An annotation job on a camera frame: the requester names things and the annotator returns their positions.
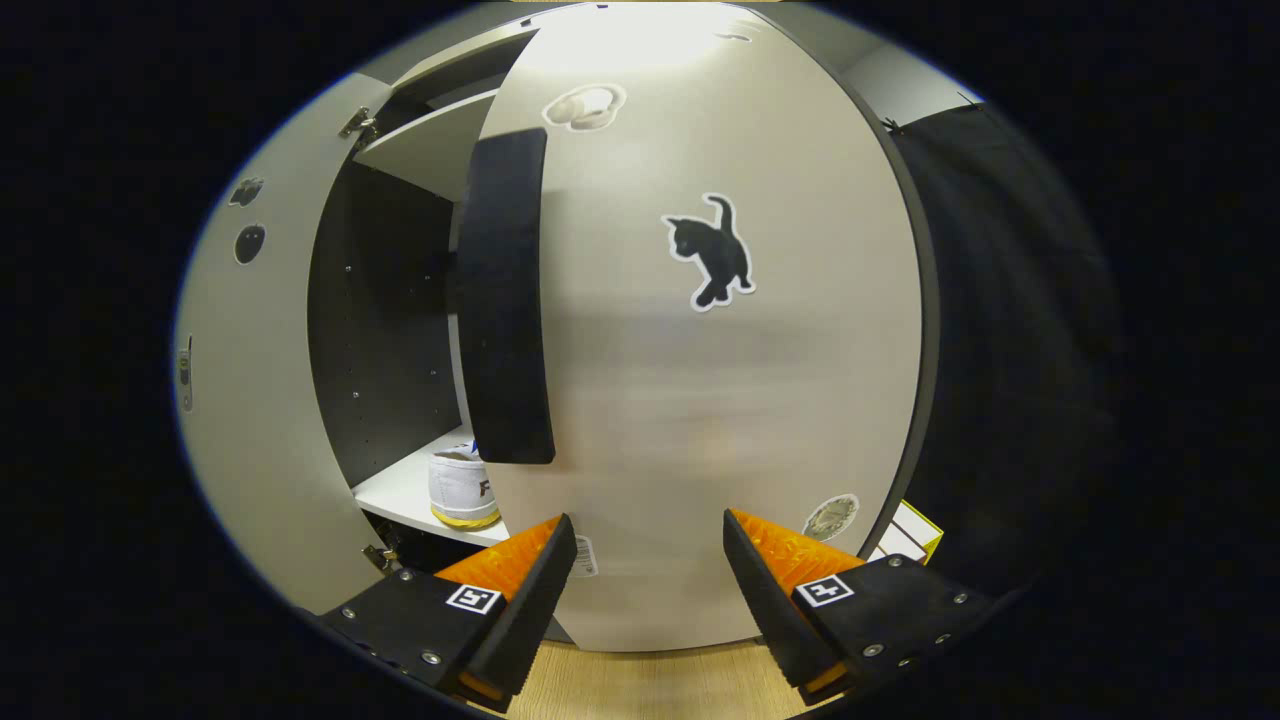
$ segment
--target black cat sticker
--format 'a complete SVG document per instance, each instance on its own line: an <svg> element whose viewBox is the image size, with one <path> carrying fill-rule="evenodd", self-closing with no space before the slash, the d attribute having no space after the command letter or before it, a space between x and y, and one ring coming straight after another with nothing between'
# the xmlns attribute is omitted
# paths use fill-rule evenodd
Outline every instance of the black cat sticker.
<svg viewBox="0 0 1280 720"><path fill-rule="evenodd" d="M751 252L737 233L737 213L728 197L718 192L703 195L716 208L716 222L687 215L663 215L671 227L671 256L694 263L703 272L703 284L689 297L689 305L705 313L733 301L733 292L755 292L751 281Z"/></svg>

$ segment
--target black door handle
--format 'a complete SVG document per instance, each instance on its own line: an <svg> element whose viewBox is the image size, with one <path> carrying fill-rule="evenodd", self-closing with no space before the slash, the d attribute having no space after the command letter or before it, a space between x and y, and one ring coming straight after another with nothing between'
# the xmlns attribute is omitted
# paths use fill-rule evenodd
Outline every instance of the black door handle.
<svg viewBox="0 0 1280 720"><path fill-rule="evenodd" d="M488 462L556 457L538 255L547 131L481 140L458 227L458 342L471 427Z"/></svg>

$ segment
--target sneaker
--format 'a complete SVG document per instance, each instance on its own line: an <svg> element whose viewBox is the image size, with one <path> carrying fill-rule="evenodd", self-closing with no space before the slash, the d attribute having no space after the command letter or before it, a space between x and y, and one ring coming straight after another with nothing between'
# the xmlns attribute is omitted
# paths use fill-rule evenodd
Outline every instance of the sneaker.
<svg viewBox="0 0 1280 720"><path fill-rule="evenodd" d="M475 442L431 455L431 514L451 528L476 530L498 521L498 500Z"/></svg>

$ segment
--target white shelf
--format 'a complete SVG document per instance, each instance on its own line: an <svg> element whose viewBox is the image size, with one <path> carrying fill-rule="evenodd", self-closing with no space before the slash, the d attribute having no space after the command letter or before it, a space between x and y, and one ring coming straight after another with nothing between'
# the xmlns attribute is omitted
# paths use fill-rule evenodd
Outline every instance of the white shelf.
<svg viewBox="0 0 1280 720"><path fill-rule="evenodd" d="M480 530L456 530L431 514L431 496L428 489L431 454L468 439L471 433L466 428L457 428L440 436L352 488L356 503L374 515L471 544L490 547L507 539L511 536L502 520Z"/></svg>
<svg viewBox="0 0 1280 720"><path fill-rule="evenodd" d="M424 115L356 154L356 161L460 202L471 150L497 90L472 95Z"/></svg>

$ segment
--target wooden floor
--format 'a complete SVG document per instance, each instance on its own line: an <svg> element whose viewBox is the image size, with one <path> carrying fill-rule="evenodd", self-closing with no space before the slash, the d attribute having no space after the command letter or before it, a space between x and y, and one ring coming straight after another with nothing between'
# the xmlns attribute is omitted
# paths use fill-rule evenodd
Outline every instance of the wooden floor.
<svg viewBox="0 0 1280 720"><path fill-rule="evenodd" d="M753 641L672 652L584 652L543 642L502 717L781 720L805 710L769 650Z"/></svg>

